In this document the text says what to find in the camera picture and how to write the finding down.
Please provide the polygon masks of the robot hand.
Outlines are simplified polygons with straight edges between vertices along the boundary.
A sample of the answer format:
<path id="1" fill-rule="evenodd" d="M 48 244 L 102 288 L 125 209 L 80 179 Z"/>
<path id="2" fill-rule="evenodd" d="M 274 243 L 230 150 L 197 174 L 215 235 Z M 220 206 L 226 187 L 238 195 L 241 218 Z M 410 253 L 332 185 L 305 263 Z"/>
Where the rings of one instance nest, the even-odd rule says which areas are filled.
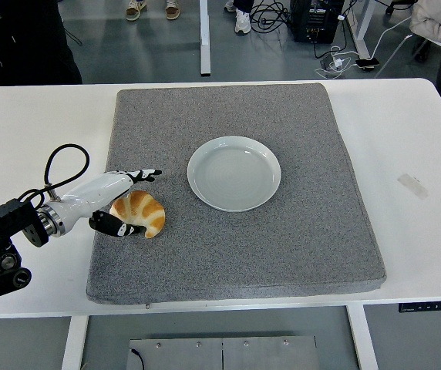
<path id="1" fill-rule="evenodd" d="M 58 232 L 65 234 L 71 231 L 76 221 L 87 218 L 90 227 L 102 234 L 113 237 L 138 234 L 139 227 L 127 224 L 101 209 L 124 195 L 135 183 L 153 182 L 161 173 L 156 169 L 111 171 L 78 185 L 52 205 L 59 217 L 56 221 Z"/>

